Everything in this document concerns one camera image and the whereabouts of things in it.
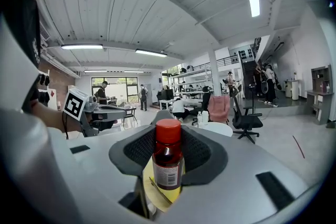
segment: vent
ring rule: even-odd
[[[40,33],[45,41],[47,41],[50,38],[50,34],[48,33],[47,29],[43,26],[41,22],[40,22]]]
[[[276,52],[278,49],[280,49],[285,43],[280,42],[279,45],[275,48],[274,52]]]

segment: black mesh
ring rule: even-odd
[[[124,154],[129,159],[145,168],[148,160],[154,152],[154,149],[155,129],[126,145],[124,148]]]
[[[186,173],[206,163],[210,156],[210,148],[184,129],[181,129],[182,153]]]

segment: black rubber pad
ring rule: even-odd
[[[83,145],[83,146],[75,146],[73,148],[71,148],[71,153],[73,154],[76,154],[76,153],[79,153],[79,152],[82,152],[82,151],[87,151],[89,150],[90,148],[87,146],[87,145]]]
[[[294,201],[292,194],[271,172],[258,174],[256,177],[278,210],[285,208]]]

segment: ceiling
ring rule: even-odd
[[[248,0],[38,0],[51,35],[48,53],[73,71],[104,68],[154,72],[209,48],[236,44],[297,26],[306,1],[260,0],[251,17]],[[103,44],[104,50],[62,50],[61,44]],[[139,55],[137,48],[168,57]]]

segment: black shirt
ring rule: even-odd
[[[101,86],[97,92],[98,97],[106,98],[105,89]],[[107,104],[107,100],[99,100],[99,104]]]
[[[39,14],[35,0],[1,0],[1,12],[26,56],[38,67],[40,63]],[[38,98],[36,83],[27,95],[24,110],[29,111],[29,100]]]

